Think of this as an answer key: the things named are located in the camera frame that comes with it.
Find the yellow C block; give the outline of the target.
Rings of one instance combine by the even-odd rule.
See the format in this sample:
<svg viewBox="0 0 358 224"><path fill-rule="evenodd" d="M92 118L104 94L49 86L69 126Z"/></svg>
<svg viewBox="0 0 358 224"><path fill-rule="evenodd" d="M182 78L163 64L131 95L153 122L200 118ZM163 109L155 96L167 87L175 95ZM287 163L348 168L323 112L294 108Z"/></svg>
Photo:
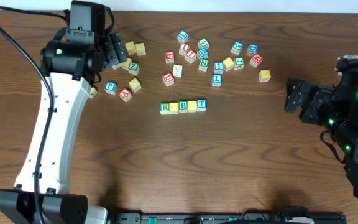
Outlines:
<svg viewBox="0 0 358 224"><path fill-rule="evenodd" d="M129 81L129 87L133 92L137 92L142 88L141 83L137 78L133 78L131 81Z"/></svg>

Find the green R block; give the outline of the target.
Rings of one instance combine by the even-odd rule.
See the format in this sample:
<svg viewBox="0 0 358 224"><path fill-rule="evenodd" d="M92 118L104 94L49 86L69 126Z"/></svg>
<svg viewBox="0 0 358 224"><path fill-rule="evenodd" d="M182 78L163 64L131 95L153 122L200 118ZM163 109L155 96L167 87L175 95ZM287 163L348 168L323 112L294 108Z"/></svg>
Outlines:
<svg viewBox="0 0 358 224"><path fill-rule="evenodd" d="M169 103L161 103L160 104L160 114L161 115L170 114L170 104Z"/></svg>

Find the yellow O block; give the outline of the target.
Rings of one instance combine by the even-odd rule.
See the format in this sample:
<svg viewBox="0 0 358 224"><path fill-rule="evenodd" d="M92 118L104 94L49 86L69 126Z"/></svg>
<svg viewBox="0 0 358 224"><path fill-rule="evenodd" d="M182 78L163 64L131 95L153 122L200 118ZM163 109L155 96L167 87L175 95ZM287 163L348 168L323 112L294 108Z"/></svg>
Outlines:
<svg viewBox="0 0 358 224"><path fill-rule="evenodd" d="M169 113L170 114L178 114L179 113L179 103L178 102L169 103Z"/></svg>
<svg viewBox="0 0 358 224"><path fill-rule="evenodd" d="M196 100L187 101L187 107L188 107L189 113L197 112L197 109L198 109L197 101Z"/></svg>

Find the green B block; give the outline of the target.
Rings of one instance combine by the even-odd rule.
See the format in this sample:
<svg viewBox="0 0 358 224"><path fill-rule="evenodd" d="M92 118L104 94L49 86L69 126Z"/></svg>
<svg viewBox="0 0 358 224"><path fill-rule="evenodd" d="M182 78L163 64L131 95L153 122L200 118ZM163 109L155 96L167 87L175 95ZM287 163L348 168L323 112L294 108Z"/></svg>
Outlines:
<svg viewBox="0 0 358 224"><path fill-rule="evenodd" d="M188 112L188 102L185 101L179 101L178 102L178 107L179 107L179 113L187 113Z"/></svg>

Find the blue T block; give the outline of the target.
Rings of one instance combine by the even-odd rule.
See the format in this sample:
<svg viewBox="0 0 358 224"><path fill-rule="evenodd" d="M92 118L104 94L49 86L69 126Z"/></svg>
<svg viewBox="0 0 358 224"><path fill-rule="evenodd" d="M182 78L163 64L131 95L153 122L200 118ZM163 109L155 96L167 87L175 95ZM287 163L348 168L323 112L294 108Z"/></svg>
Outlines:
<svg viewBox="0 0 358 224"><path fill-rule="evenodd" d="M197 100L197 112L204 112L207 109L207 101L206 99L198 99Z"/></svg>

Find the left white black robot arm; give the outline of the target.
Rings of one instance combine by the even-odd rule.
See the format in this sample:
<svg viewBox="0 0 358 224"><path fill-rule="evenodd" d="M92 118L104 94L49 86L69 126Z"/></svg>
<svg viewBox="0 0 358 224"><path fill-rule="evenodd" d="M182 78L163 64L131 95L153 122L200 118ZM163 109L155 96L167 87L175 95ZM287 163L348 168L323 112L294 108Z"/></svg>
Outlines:
<svg viewBox="0 0 358 224"><path fill-rule="evenodd" d="M105 207L70 193L71 159L78 123L93 97L94 79L126 60L120 36L100 43L94 32L69 30L50 41L40 59L46 80L26 161L13 189L0 189L0 211L14 223L111 223Z"/></svg>

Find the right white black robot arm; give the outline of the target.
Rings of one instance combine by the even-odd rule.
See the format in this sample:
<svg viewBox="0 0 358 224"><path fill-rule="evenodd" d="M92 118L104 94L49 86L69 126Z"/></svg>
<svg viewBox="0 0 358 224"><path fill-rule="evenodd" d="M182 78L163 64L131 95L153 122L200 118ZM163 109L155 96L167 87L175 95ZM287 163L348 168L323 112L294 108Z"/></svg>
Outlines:
<svg viewBox="0 0 358 224"><path fill-rule="evenodd" d="M343 164L358 199L358 75L343 75L338 86L288 79L285 111L297 110L301 122L324 127L320 137L332 139L327 146Z"/></svg>

